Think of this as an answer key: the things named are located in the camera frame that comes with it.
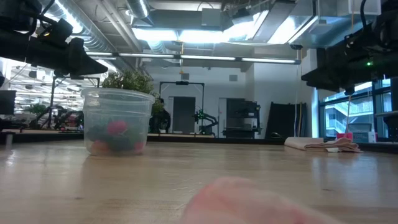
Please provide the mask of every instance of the box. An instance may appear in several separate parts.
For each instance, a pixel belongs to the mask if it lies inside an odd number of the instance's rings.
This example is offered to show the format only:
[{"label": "box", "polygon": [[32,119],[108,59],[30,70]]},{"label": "box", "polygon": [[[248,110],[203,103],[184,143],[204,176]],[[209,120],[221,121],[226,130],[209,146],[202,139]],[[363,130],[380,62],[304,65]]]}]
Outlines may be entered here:
[{"label": "box", "polygon": [[357,143],[376,143],[377,134],[373,131],[367,133],[353,133],[353,142]]}]

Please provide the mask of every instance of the towel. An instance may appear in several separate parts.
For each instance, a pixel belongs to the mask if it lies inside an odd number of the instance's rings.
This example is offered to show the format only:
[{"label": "towel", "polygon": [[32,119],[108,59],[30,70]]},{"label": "towel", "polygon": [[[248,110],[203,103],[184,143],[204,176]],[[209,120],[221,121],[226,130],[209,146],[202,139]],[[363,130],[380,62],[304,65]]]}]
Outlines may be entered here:
[{"label": "towel", "polygon": [[347,138],[323,142],[323,138],[287,138],[285,146],[311,152],[325,152],[327,149],[338,148],[338,152],[361,152],[358,145]]}]

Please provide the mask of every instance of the wooden table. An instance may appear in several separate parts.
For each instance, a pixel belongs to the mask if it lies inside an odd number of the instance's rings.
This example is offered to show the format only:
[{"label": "wooden table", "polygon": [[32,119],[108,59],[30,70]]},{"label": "wooden table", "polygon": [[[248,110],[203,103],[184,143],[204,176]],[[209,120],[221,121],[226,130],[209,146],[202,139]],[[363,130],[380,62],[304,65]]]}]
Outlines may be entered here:
[{"label": "wooden table", "polygon": [[398,223],[398,157],[283,146],[149,143],[91,157],[82,141],[0,151],[0,223],[175,223],[206,183],[241,176],[347,223]]}]

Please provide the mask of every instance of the door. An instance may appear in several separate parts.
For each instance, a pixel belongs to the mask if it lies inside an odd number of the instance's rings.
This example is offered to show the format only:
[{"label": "door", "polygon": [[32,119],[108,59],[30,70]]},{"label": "door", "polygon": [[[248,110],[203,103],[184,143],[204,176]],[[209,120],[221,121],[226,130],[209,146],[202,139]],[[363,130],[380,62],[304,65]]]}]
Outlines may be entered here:
[{"label": "door", "polygon": [[195,132],[195,97],[174,97],[173,132]]}]

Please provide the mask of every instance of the clear plastic container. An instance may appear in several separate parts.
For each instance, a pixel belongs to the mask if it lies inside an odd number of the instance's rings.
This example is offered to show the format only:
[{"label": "clear plastic container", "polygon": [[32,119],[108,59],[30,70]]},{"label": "clear plastic container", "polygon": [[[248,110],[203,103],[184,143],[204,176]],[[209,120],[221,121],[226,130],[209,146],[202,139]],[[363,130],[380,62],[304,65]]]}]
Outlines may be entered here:
[{"label": "clear plastic container", "polygon": [[90,154],[142,154],[155,102],[153,96],[112,88],[87,88],[81,95],[85,99],[85,146]]}]

